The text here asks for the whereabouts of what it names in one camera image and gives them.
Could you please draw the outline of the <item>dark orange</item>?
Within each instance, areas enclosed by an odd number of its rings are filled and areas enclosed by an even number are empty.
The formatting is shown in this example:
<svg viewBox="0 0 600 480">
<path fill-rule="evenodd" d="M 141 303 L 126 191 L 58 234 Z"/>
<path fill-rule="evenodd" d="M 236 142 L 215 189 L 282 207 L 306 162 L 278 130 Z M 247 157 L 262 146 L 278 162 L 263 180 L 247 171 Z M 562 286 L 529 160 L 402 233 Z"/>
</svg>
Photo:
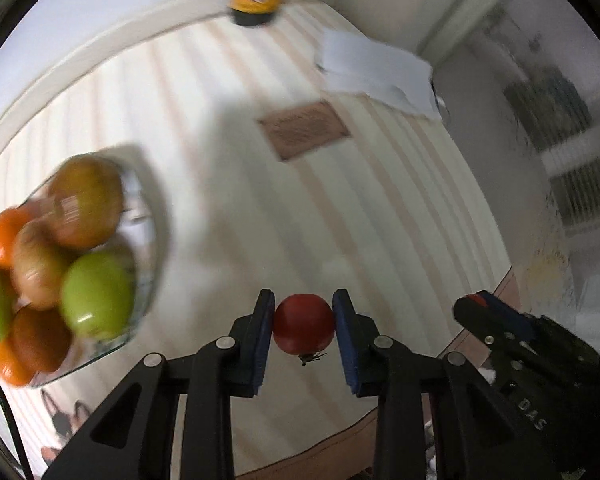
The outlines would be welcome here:
<svg viewBox="0 0 600 480">
<path fill-rule="evenodd" d="M 18 359 L 33 373 L 58 370 L 72 344 L 72 333 L 57 309 L 22 307 L 10 338 Z"/>
</svg>

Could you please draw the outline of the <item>yellow red apple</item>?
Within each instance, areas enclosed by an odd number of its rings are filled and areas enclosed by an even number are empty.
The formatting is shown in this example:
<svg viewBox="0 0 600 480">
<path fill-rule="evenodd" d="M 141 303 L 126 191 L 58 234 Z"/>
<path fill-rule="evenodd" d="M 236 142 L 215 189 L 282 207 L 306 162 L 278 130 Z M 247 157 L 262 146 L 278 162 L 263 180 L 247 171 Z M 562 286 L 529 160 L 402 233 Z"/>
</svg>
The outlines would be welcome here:
<svg viewBox="0 0 600 480">
<path fill-rule="evenodd" d="M 55 243 L 41 219 L 29 221 L 12 246 L 12 278 L 15 288 L 32 307 L 48 310 L 60 301 L 65 274 L 76 254 Z"/>
</svg>

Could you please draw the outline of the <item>small red tomato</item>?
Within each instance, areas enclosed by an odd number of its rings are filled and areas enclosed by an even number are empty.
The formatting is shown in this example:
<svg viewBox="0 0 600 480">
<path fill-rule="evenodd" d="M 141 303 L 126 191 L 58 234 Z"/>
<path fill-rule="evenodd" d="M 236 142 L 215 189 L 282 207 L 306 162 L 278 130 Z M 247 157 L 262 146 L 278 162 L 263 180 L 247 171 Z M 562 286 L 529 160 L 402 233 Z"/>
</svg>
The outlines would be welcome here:
<svg viewBox="0 0 600 480">
<path fill-rule="evenodd" d="M 297 294 L 285 298 L 274 313 L 273 337 L 291 356 L 313 356 L 325 350 L 335 335 L 335 315 L 320 296 Z"/>
</svg>

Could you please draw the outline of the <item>small mandarin orange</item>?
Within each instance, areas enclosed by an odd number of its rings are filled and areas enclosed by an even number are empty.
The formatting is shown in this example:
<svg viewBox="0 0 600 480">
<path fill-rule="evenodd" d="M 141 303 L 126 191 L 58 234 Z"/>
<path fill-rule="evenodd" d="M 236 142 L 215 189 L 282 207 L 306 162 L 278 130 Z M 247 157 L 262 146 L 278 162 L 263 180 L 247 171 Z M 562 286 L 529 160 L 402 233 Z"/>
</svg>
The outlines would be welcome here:
<svg viewBox="0 0 600 480">
<path fill-rule="evenodd" d="M 0 269 L 12 267 L 12 252 L 20 230 L 41 213 L 30 207 L 10 207 L 0 213 Z"/>
</svg>

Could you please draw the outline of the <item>dark red brown apple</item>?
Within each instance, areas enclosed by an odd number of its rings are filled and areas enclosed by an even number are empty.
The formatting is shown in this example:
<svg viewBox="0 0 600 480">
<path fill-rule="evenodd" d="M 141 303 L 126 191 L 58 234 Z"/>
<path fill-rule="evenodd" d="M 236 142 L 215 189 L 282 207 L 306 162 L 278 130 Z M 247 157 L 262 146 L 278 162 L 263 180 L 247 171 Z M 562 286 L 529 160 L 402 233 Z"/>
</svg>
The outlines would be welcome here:
<svg viewBox="0 0 600 480">
<path fill-rule="evenodd" d="M 123 209 L 117 166 L 95 154 L 67 159 L 48 182 L 43 200 L 43 216 L 56 242 L 79 252 L 106 243 Z"/>
</svg>

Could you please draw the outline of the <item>brown tablecloth label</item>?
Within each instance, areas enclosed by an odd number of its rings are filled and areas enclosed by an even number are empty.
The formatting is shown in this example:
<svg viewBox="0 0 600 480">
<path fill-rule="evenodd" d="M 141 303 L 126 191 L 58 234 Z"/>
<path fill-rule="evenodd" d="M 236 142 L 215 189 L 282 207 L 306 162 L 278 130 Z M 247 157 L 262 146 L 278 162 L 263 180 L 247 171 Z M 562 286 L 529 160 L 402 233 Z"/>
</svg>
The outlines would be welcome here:
<svg viewBox="0 0 600 480">
<path fill-rule="evenodd" d="M 258 125 L 283 162 L 351 135 L 327 101 L 279 110 L 259 119 Z"/>
</svg>

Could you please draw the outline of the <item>white tissue paper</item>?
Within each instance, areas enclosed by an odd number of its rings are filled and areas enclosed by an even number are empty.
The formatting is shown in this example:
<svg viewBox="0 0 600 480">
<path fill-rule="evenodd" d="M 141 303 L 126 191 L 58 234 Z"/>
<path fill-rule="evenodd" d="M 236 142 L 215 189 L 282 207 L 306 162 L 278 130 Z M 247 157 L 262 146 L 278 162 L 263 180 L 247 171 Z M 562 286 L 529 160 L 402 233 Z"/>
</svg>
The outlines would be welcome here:
<svg viewBox="0 0 600 480">
<path fill-rule="evenodd" d="M 411 52 L 325 28 L 315 63 L 330 93 L 360 94 L 407 115 L 441 118 L 432 67 Z"/>
</svg>

